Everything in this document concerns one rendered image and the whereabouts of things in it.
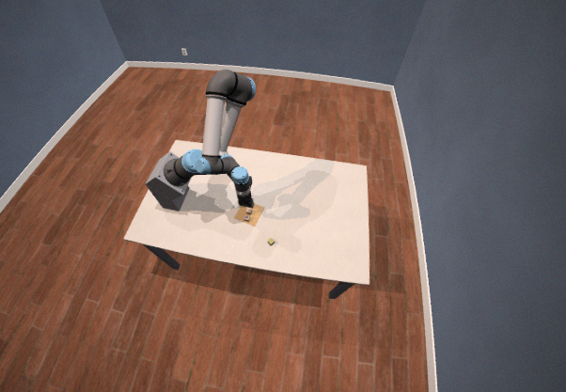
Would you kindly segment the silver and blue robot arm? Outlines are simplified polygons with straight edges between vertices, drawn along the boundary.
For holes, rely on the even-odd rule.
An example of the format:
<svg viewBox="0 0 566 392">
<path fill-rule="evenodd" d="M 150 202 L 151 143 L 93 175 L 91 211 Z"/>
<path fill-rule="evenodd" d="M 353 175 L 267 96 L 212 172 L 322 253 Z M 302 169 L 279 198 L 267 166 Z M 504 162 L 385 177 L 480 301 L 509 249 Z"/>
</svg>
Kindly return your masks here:
<svg viewBox="0 0 566 392">
<path fill-rule="evenodd" d="M 182 186 L 195 175 L 228 174 L 237 191 L 248 190 L 250 183 L 246 168 L 239 166 L 227 149 L 242 107 L 255 94 L 256 85 L 251 78 L 230 70 L 218 71 L 206 89 L 208 100 L 202 150 L 191 149 L 179 159 L 168 161 L 164 167 L 165 179 L 174 186 Z"/>
</svg>

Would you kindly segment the tan flat mat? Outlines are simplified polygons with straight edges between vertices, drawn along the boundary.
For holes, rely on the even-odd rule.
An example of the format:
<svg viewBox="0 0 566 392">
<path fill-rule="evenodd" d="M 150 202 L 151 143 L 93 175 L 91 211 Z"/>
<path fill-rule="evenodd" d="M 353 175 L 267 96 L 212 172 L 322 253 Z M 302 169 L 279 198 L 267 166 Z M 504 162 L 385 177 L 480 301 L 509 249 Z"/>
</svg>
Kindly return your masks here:
<svg viewBox="0 0 566 392">
<path fill-rule="evenodd" d="M 245 223 L 247 223 L 247 224 L 249 224 L 249 225 L 251 225 L 251 226 L 255 226 L 256 223 L 258 222 L 258 220 L 259 220 L 259 218 L 260 218 L 260 216 L 261 216 L 263 210 L 264 210 L 264 207 L 262 207 L 262 206 L 260 206 L 260 205 L 254 203 L 254 208 L 250 208 L 250 209 L 252 209 L 252 214 L 251 214 L 251 215 L 250 215 L 250 214 L 246 214 L 246 209 L 247 209 L 247 208 L 248 208 L 248 207 L 241 206 L 240 209 L 237 211 L 236 215 L 234 216 L 234 218 L 235 218 L 235 219 L 238 219 L 238 220 L 240 220 L 240 221 L 242 221 L 242 222 L 245 222 Z M 245 216 L 245 215 L 250 215 L 250 220 L 249 220 L 249 222 L 244 221 L 244 216 Z"/>
</svg>

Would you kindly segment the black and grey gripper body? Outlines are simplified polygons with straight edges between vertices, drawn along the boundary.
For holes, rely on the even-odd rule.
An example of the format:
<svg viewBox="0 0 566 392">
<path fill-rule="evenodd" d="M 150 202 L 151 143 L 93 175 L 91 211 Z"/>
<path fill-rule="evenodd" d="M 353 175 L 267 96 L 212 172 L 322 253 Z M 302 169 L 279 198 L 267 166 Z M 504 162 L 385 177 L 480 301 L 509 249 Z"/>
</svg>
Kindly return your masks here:
<svg viewBox="0 0 566 392">
<path fill-rule="evenodd" d="M 252 204 L 253 204 L 253 198 L 251 196 L 251 186 L 252 186 L 253 181 L 252 181 L 251 176 L 249 176 L 249 183 L 250 183 L 250 187 L 249 187 L 248 190 L 246 190 L 244 192 L 239 192 L 239 191 L 236 190 L 236 193 L 238 194 L 237 197 L 238 197 L 239 205 L 250 208 L 250 207 L 252 207 Z"/>
</svg>

